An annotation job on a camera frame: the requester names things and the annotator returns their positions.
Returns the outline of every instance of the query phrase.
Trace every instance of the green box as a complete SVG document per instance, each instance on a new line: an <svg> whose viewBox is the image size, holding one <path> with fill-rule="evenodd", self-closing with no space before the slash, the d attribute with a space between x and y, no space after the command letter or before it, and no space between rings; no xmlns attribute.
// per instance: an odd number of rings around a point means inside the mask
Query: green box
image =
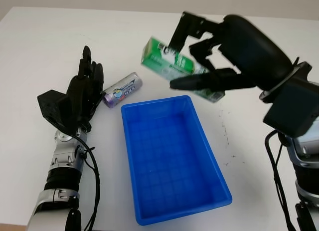
<svg viewBox="0 0 319 231"><path fill-rule="evenodd" d="M205 67L153 37L144 47L141 63L169 81L187 75L209 72ZM209 89L194 90L193 93L213 103L225 96L224 91L212 92Z"/></svg>

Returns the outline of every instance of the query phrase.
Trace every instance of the gray wall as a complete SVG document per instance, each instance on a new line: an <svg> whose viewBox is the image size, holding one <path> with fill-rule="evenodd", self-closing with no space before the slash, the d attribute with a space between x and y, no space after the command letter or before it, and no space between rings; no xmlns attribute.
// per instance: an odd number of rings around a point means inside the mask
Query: gray wall
<svg viewBox="0 0 319 231"><path fill-rule="evenodd" d="M251 16L319 19L319 0L0 0L0 19L13 6L155 12L188 10L201 14L239 13Z"/></svg>

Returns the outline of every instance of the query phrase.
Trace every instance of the silver battery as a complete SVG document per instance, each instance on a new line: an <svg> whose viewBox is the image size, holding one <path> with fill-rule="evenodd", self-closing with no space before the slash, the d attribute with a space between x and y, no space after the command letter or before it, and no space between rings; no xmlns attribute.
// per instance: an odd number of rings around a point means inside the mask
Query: silver battery
<svg viewBox="0 0 319 231"><path fill-rule="evenodd" d="M103 102L112 108L141 88L142 80L133 72L119 82L115 83L105 91Z"/></svg>

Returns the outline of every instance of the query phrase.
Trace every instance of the blue plastic bin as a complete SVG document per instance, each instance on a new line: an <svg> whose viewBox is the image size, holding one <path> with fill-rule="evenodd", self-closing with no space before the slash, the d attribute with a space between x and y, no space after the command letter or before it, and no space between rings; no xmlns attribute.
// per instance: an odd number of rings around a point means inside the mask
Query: blue plastic bin
<svg viewBox="0 0 319 231"><path fill-rule="evenodd" d="M121 111L140 225L232 202L189 96L124 105Z"/></svg>

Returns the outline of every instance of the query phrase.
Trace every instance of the wire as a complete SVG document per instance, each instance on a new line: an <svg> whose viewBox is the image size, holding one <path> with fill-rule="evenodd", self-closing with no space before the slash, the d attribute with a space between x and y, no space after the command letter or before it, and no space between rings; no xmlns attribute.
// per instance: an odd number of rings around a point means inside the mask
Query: wire
<svg viewBox="0 0 319 231"><path fill-rule="evenodd" d="M278 162L279 162L279 158L281 156L281 151L282 150L283 150L283 144L281 144L280 148L279 148L278 156L277 156L277 159L276 159L276 167L278 166Z"/></svg>
<svg viewBox="0 0 319 231"><path fill-rule="evenodd" d="M86 229L89 227L88 231L92 231L93 229L93 225L94 225L94 221L95 221L95 217L96 217L96 213L98 210L98 205L100 202L100 196L101 196L101 190L100 190L100 174L99 174L99 169L98 169L98 165L96 163L95 157L92 153L92 150L94 150L95 148L89 148L89 146L79 137L75 136L75 135L69 135L72 138L76 139L77 141L79 141L83 147L85 148L85 153L84 153L84 162L87 164L87 166L93 170L94 174L95 174L95 201L94 201L94 209L93 209L93 213L90 217L90 220L88 221L87 225L84 228L84 231L86 231ZM86 161L86 154L89 154L93 166L89 165L89 163Z"/></svg>
<svg viewBox="0 0 319 231"><path fill-rule="evenodd" d="M280 201L280 205L281 205L281 207L282 207L282 209L284 211L284 215L285 215L288 231L296 231L295 227L293 226L293 224L291 223L291 220L290 220L290 215L289 215L289 210L288 210L288 206L287 206L287 201L286 201L284 188L283 188L283 185L281 183L280 176L279 176L279 173L278 173L278 170L277 170L277 164L278 164L278 161L279 161L279 157L280 157L280 154L281 154L282 147L280 148L280 151L279 151L278 157L277 157L277 161L275 162L273 153L271 152L271 149L270 149L270 146L269 146L270 138L273 137L276 134L277 134L277 130L274 130L274 131L270 132L266 136L266 138L265 138L265 147L266 147L266 151L267 151L267 154L268 154L269 159L270 159L270 163L271 163L273 171L274 171L274 180L275 180L275 184L276 184L276 191L277 191L277 195L278 195L278 198L279 198L279 201Z"/></svg>

